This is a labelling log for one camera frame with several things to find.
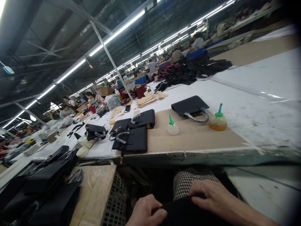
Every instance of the brown cardboard sheet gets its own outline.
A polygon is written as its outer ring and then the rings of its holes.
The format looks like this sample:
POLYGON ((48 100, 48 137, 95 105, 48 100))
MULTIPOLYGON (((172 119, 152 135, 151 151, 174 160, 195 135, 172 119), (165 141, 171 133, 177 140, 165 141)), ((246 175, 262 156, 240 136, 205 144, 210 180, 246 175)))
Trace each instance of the brown cardboard sheet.
MULTIPOLYGON (((201 119, 205 116, 200 115, 196 118, 201 119)), ((155 120, 155 127, 147 131, 148 153, 246 147, 243 143, 247 143, 247 141, 232 129, 215 131, 209 128, 208 123, 195 123, 187 117, 180 117, 172 109, 156 112, 155 120), (169 114, 179 127, 177 135, 170 135, 167 132, 169 114)))
POLYGON ((279 38, 249 42, 213 57, 213 60, 230 60, 235 66, 244 66, 300 46, 296 34, 279 38))

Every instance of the yellow liquid bottle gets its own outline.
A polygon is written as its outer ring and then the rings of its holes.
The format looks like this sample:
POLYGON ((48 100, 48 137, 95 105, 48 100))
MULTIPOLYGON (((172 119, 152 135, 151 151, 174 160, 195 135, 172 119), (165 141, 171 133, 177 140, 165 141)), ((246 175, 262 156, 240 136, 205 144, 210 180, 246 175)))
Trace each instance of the yellow liquid bottle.
POLYGON ((215 113, 215 117, 211 117, 209 120, 209 127, 217 131, 223 131, 228 126, 227 119, 222 113, 222 105, 220 104, 219 111, 215 113))

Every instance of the black fabric pile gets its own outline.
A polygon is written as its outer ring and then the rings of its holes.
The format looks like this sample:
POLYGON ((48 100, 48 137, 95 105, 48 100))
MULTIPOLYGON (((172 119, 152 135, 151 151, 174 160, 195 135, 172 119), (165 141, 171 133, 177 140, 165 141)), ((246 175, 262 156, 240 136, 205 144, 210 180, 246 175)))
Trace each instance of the black fabric pile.
POLYGON ((194 83, 197 78, 207 78, 232 66, 231 61, 209 60, 206 54, 188 61, 183 59, 183 61, 182 66, 178 68, 172 67, 166 70, 170 73, 165 76, 165 81, 156 86, 155 91, 164 91, 171 85, 190 85, 194 83))

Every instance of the steel beam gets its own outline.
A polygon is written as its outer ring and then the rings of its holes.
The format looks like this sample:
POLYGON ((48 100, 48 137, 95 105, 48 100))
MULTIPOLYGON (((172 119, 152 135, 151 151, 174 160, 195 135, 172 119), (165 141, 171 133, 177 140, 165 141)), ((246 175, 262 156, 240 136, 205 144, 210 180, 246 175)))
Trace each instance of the steel beam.
POLYGON ((89 19, 95 22, 95 24, 97 25, 97 27, 104 31, 105 33, 112 35, 112 31, 107 28, 105 25, 103 25, 102 23, 100 23, 96 18, 94 18, 93 16, 91 16, 88 12, 86 12, 85 10, 83 10, 79 5, 77 5, 75 2, 73 2, 72 0, 67 0, 67 2, 69 3, 68 6, 70 6, 70 9, 75 12, 78 13, 82 18, 84 19, 89 19))
POLYGON ((25 107, 23 107, 22 105, 20 105, 19 103, 15 103, 15 105, 17 105, 19 108, 21 108, 22 110, 26 111, 28 114, 32 115, 33 117, 35 117, 40 123, 42 123, 44 126, 46 126, 48 129, 50 129, 49 125, 47 125, 45 122, 43 122, 42 120, 40 120, 34 113, 32 113, 30 110, 26 109, 25 107))
POLYGON ((123 86, 124 86, 126 92, 128 93, 128 95, 129 95, 131 101, 133 101, 133 98, 132 98, 131 94, 129 93, 129 90, 128 90, 128 88, 126 87, 126 84, 125 84, 125 82, 124 82, 122 76, 120 75, 119 70, 117 69, 117 66, 116 66, 116 64, 114 63, 113 58, 111 57, 111 55, 110 55, 110 53, 109 53, 109 51, 108 51, 106 45, 104 44, 103 39, 101 38, 101 36, 100 36, 100 34, 99 34, 99 32, 98 32, 98 30, 97 30, 97 28, 96 28, 94 22, 93 22, 92 20, 90 20, 90 23, 91 23, 91 25, 92 25, 92 27, 93 27, 93 29, 94 29, 94 31, 95 31, 95 33, 96 33, 98 39, 100 40, 100 43, 102 44, 102 46, 103 46, 103 48, 104 48, 106 54, 108 55, 108 57, 109 57, 109 59, 110 59, 112 65, 113 65, 114 69, 117 71, 118 77, 120 78, 120 80, 121 80, 121 82, 122 82, 122 84, 123 84, 123 86))

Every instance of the glue bottle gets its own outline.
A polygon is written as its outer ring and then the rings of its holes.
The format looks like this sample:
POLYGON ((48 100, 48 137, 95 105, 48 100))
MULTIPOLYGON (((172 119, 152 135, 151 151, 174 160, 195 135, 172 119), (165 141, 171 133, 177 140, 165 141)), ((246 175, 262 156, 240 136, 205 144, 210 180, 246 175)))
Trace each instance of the glue bottle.
POLYGON ((223 131, 227 128, 227 119, 222 113, 222 106, 223 104, 220 104, 219 111, 215 113, 215 117, 210 117, 209 120, 209 127, 214 130, 223 131))
POLYGON ((171 135, 177 135, 179 133, 179 127, 172 121, 172 117, 169 115, 170 122, 167 126, 167 131, 171 135))

